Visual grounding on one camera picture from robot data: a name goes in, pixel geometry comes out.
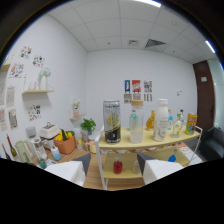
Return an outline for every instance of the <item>box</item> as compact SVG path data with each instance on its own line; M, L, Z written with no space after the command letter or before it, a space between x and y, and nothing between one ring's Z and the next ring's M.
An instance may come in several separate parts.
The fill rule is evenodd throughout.
M55 140L55 138L56 137L54 137L54 143L58 147L58 150L60 151L60 153L70 154L76 148L74 135L67 141L57 141L57 140Z

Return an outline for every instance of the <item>potted plant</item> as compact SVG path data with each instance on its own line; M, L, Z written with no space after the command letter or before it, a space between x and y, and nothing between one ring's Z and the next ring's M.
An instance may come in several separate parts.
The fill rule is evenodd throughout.
M81 129L82 130L87 130L88 131L88 134L91 135L92 134L92 131L94 131L95 128L96 128L95 121L92 118L90 118L89 120L83 118L83 120L84 120L84 122L82 122L80 124Z
M79 117L79 107L80 107L80 102L81 99L77 99L74 101L73 106L74 106L74 117Z

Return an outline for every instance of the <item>air conditioning vent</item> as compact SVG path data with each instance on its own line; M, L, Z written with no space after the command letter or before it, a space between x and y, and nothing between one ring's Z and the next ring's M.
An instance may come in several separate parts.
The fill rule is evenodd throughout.
M130 45L130 46L137 46L138 45L138 41L137 40L129 40L128 45Z
M163 43L161 41L149 39L145 46L145 49L163 52L167 48L167 46L168 44Z

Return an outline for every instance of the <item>green plant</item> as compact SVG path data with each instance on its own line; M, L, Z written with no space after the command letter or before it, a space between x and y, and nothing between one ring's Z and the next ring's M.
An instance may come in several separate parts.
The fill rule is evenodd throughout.
M90 128L92 128L92 131L95 130L95 128L96 128L96 123L95 123L95 121L94 121L92 118L90 118L89 120L83 118L83 120L84 120L84 122L82 122L82 123L80 124L80 127L81 127L82 130L88 130L88 129L90 129Z

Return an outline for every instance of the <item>plastic bottle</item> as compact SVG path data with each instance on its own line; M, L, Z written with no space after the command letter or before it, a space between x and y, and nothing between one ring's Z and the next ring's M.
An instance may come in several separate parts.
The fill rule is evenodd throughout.
M140 143L143 138L143 101L132 100L131 104L130 141Z
M151 117L146 122L146 128L149 131L152 131L154 129L154 120L155 120L155 111L152 110Z
M174 138L179 138L180 137L180 131L181 131L181 113L177 113L177 120L173 124L173 137Z
M181 112L180 121L181 121L181 129L182 129L184 126L184 110L181 109L180 112Z
M154 121L153 139L162 142L165 140L168 127L168 100L158 99Z

